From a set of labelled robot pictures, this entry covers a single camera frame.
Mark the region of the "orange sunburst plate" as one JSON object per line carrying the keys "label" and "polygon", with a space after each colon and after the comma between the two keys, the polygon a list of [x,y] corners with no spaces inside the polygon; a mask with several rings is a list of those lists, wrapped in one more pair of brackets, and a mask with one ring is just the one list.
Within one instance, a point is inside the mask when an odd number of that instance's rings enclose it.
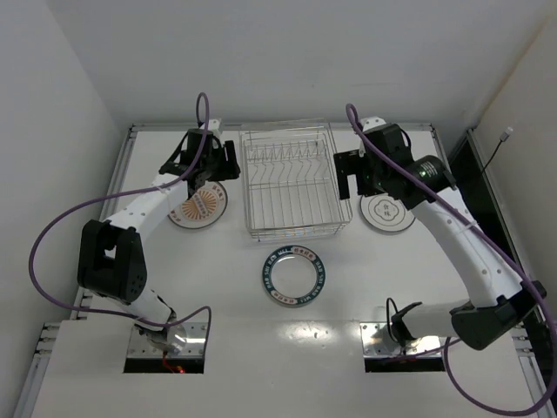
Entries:
{"label": "orange sunburst plate", "polygon": [[188,200],[176,206],[168,218],[188,230],[206,228],[216,223],[228,206],[228,194],[220,182],[207,182]]}

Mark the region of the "white plate with emblem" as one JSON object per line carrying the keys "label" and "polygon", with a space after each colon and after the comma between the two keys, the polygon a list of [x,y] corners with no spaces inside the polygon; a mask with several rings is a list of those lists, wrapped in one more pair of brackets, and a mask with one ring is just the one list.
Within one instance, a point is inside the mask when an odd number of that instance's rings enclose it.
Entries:
{"label": "white plate with emblem", "polygon": [[364,221],[383,233],[402,233],[415,222],[414,215],[386,193],[362,196],[359,209]]}

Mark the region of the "dark green rimmed plate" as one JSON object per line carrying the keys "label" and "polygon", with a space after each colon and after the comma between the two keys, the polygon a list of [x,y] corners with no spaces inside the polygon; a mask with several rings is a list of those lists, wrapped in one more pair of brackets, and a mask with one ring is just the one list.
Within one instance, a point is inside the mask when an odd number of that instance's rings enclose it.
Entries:
{"label": "dark green rimmed plate", "polygon": [[310,248],[282,246],[266,258],[262,285],[266,294],[283,307],[302,307],[315,300],[325,285],[325,266]]}

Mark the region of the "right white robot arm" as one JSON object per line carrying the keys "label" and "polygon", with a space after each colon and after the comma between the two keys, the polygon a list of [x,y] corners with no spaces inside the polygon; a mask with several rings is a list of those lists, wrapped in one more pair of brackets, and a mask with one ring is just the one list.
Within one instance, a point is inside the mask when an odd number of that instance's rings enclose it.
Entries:
{"label": "right white robot arm", "polygon": [[394,340],[404,346],[437,335],[485,349],[534,310],[535,298],[509,263],[473,232],[475,220],[440,158],[414,158],[406,132],[382,118],[366,118],[358,126],[365,136],[359,149],[334,156],[340,198],[349,198],[347,178],[353,175],[358,195],[395,199],[436,239],[468,294],[467,300],[402,308],[389,320]]}

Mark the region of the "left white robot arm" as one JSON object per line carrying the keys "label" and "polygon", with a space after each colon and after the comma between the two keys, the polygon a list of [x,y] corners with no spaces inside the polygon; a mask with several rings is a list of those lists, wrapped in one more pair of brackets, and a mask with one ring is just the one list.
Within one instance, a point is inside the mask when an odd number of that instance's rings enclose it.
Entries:
{"label": "left white robot arm", "polygon": [[221,122],[190,129],[160,167],[148,192],[104,221],[83,228],[77,282],[112,300],[136,319],[135,326],[162,350],[176,342],[177,316],[148,284],[144,241],[173,209],[208,182],[237,179],[235,146],[221,141]]}

